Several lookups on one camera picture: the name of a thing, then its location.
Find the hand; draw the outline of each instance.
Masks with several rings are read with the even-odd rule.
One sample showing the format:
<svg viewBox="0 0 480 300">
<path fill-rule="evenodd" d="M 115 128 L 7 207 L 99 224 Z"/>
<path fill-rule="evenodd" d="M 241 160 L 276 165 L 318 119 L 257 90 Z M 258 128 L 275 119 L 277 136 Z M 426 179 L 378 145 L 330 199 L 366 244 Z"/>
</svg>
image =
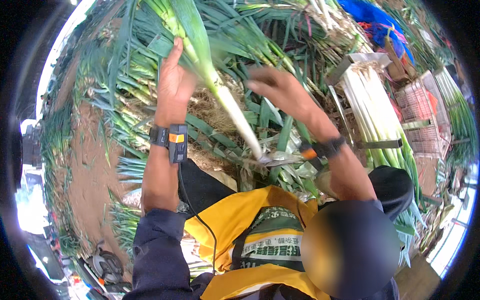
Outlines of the hand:
<svg viewBox="0 0 480 300">
<path fill-rule="evenodd" d="M 247 87 L 300 122 L 308 124 L 312 114 L 321 110 L 291 73 L 269 67 L 249 71 Z"/>
<path fill-rule="evenodd" d="M 195 90 L 195 75 L 178 65 L 183 52 L 183 41 L 176 37 L 173 48 L 160 68 L 155 124 L 168 127 L 185 122 L 187 105 Z"/>
</svg>

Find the dark sleeve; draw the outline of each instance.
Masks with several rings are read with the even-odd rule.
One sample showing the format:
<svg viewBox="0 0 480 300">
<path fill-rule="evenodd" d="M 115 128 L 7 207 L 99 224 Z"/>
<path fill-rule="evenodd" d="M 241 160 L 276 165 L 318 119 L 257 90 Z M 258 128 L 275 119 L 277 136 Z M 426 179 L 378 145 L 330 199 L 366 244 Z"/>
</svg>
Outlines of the dark sleeve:
<svg viewBox="0 0 480 300">
<path fill-rule="evenodd" d="M 123 299 L 199 299 L 180 247 L 184 225 L 181 215 L 164 209 L 140 219 L 133 241 L 133 291 Z"/>
<path fill-rule="evenodd" d="M 375 206 L 376 208 L 380 209 L 382 212 L 384 211 L 384 208 L 382 206 L 382 202 L 380 200 L 370 200 L 370 203 Z"/>
</svg>

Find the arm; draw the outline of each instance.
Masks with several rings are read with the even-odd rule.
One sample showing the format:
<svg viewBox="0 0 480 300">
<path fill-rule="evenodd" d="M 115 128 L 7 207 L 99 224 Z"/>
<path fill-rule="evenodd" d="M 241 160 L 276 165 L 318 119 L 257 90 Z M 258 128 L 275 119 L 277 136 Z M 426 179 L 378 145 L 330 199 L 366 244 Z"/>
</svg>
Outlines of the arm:
<svg viewBox="0 0 480 300">
<path fill-rule="evenodd" d="M 176 38 L 160 70 L 155 124 L 161 127 L 185 123 L 187 104 L 195 90 L 195 77 L 178 65 L 182 51 L 182 39 Z M 177 172 L 178 165 L 168 160 L 168 150 L 151 145 L 142 182 L 142 211 L 147 213 L 153 208 L 177 211 L 180 201 Z"/>
<path fill-rule="evenodd" d="M 158 84 L 155 124 L 169 127 L 184 123 L 195 78 L 178 65 L 182 40 L 164 61 Z M 185 219 L 176 214 L 178 166 L 171 164 L 168 150 L 151 145 L 142 182 L 142 212 L 133 241 L 133 291 L 124 299 L 198 299 L 190 288 L 190 272 L 180 241 Z"/>
<path fill-rule="evenodd" d="M 304 123 L 319 142 L 340 136 L 327 114 L 310 99 L 292 74 L 273 68 L 253 69 L 250 73 L 247 87 Z M 330 186 L 340 200 L 377 199 L 368 175 L 347 144 L 328 160 L 328 165 L 332 172 Z"/>
</svg>

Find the yellow apron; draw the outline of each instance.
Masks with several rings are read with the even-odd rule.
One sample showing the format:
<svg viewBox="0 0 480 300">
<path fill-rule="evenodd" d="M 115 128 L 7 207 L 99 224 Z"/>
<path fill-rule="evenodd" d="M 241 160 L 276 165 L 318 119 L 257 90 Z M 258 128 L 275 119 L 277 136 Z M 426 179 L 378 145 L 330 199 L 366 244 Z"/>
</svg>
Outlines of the yellow apron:
<svg viewBox="0 0 480 300">
<path fill-rule="evenodd" d="M 202 220 L 210 226 L 217 239 L 215 259 L 217 271 L 229 270 L 232 264 L 233 241 L 252 224 L 260 209 L 266 206 L 283 206 L 295 214 L 299 220 L 302 220 L 305 225 L 317 212 L 315 200 L 305 204 L 292 193 L 276 186 L 236 193 L 220 200 L 199 214 Z M 200 257 L 206 261 L 212 261 L 214 240 L 210 231 L 199 222 L 197 217 L 192 217 L 185 222 L 185 230 L 200 242 Z M 255 238 L 255 235 L 248 236 L 245 243 Z M 213 277 L 201 299 L 229 299 L 259 290 L 262 286 L 282 283 L 296 288 L 314 299 L 330 299 L 308 279 L 304 272 L 274 264 L 264 264 L 217 275 Z"/>
</svg>

